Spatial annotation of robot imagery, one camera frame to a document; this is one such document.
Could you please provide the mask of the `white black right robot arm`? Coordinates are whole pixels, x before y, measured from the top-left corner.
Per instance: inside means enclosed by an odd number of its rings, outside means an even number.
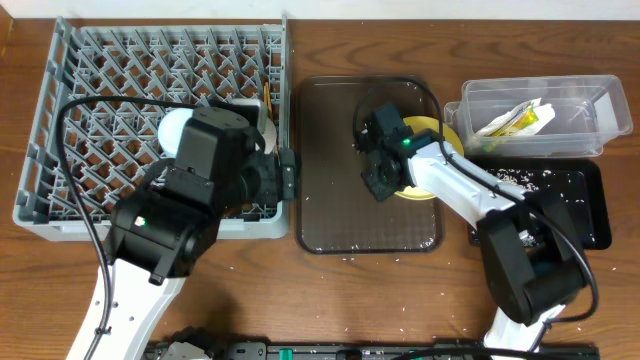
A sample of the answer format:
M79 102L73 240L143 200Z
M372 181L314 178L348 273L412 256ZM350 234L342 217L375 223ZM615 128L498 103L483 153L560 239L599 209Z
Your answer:
M505 183L459 154L444 129L415 130L387 104L352 123L354 147L369 164L361 176L384 201L408 187L429 192L480 239L484 273L498 306L483 344L495 358L538 354L566 306L597 287L564 201Z

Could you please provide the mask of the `clear plastic bin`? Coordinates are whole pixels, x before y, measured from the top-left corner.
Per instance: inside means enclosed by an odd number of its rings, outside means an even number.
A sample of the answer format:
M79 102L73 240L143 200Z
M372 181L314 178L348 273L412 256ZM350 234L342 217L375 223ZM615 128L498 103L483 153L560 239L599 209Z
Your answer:
M469 155L594 157L604 145L633 130L627 98L614 75L574 75L469 80L459 102L444 107L444 122ZM549 104L555 117L527 137L482 138L476 132L530 100Z

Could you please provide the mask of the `black waste tray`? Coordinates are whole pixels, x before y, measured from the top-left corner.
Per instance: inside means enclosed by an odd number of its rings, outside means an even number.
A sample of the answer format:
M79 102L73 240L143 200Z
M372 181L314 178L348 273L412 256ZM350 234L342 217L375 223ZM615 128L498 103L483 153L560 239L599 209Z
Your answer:
M569 209L578 237L588 250L612 244L599 167L588 159L471 156L469 160L513 185L529 191L552 190Z

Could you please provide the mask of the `green orange snack wrapper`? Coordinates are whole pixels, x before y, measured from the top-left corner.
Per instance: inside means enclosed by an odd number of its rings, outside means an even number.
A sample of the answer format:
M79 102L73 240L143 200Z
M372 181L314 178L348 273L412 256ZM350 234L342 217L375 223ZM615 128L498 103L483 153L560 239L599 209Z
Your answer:
M519 131L536 123L539 118L535 108L540 105L540 99L530 100L516 106L511 111L497 118L497 124L490 130L490 137L514 136Z

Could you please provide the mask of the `white pink bowl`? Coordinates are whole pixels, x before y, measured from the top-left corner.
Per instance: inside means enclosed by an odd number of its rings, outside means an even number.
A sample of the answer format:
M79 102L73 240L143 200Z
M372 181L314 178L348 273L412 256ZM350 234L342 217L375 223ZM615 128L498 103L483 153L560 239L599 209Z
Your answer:
M272 120L267 119L265 121L264 129L261 131L261 135L265 142L265 154L270 154L274 151L277 142L277 129Z

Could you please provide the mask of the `yellow plate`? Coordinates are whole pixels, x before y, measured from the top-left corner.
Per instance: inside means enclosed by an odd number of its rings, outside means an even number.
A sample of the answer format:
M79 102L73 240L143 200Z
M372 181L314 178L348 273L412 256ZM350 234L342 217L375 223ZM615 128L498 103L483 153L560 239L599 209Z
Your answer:
M415 133L425 129L431 129L436 132L439 131L439 121L432 117L410 116L405 117L403 121L406 125L410 126ZM443 130L445 140L449 142L459 154L463 155L464 148L458 135L446 124L443 125ZM430 192L410 186L405 187L402 191L397 191L395 195L412 201L426 201L435 198L435 195Z

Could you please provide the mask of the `dark brown serving tray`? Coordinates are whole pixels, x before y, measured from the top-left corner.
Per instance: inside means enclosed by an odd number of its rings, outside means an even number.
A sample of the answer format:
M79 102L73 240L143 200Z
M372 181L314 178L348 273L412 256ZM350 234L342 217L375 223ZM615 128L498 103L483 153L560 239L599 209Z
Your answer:
M318 76L294 95L295 150L300 157L296 239L320 255L428 253L444 240L441 203L392 195L376 201L361 172L352 120L391 103L404 116L431 115L431 102L411 83L382 76Z

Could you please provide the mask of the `grey plastic dish rack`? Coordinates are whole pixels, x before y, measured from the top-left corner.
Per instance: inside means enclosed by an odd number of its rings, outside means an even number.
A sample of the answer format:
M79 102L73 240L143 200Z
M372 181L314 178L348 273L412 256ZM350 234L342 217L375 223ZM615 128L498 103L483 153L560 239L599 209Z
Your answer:
M87 229L59 168L56 116L69 101L116 95L67 115L73 176L100 235L115 204L163 157L160 101L205 105L257 98L269 82L276 151L290 145L290 42L286 23L182 26L72 26L58 19L36 106L14 222L49 241L85 241Z

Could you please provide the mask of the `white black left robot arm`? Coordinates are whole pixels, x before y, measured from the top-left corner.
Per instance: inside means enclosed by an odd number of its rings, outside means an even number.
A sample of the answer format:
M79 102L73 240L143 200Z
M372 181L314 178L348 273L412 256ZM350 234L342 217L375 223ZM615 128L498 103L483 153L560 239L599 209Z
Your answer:
M71 359L139 359L226 211L274 206L295 194L295 155L276 151L267 105L256 99L171 104L157 137L165 156L111 211L104 240L86 224L100 261Z

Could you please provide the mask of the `spilled rice pile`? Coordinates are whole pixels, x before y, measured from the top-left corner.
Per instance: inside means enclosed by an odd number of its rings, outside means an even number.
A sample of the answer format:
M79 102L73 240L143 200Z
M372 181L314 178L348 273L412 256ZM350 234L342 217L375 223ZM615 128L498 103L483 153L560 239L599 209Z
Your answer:
M585 203L588 200L585 177L578 171L498 168L488 169L488 172L503 182L531 192L556 192L567 203Z

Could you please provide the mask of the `white napkin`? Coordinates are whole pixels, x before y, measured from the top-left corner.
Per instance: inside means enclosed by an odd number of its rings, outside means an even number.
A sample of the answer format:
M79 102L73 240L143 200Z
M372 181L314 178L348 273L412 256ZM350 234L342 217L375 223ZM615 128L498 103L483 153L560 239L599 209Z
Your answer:
M518 133L516 133L514 135L514 137L523 137L523 136L536 135L549 122L551 122L556 116L556 113L555 113L555 110L554 110L553 106L550 103L542 105L541 104L541 99L540 99L540 105L535 108L535 113L538 116L539 120L536 123L534 123L533 125L530 125L530 126L526 127L525 129L523 129L523 130L519 131ZM489 133L490 130L493 130L495 128L495 125L497 124L497 118L499 118L500 116L494 118L488 125L484 126L480 130L478 130L475 133L475 135L479 136L479 137L490 137L488 135L488 133Z

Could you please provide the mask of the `light blue bowl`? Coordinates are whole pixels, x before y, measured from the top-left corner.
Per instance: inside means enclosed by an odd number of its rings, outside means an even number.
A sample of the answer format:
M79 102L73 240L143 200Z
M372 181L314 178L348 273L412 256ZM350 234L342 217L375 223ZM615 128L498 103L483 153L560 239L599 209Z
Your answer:
M180 145L182 131L186 122L192 117L194 110L178 108L169 111L158 126L158 142L164 154L175 158Z

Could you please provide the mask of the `black rail at table edge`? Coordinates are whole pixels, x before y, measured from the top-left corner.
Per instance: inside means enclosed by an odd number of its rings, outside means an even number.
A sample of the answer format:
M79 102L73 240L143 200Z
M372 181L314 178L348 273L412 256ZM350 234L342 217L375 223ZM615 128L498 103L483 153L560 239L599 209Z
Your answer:
M225 342L202 328L188 327L176 332L168 342L151 342L143 359L212 360L390 360L409 353L436 350L431 359L483 359L476 341L445 339L431 344L392 346L389 344L273 343L266 338Z

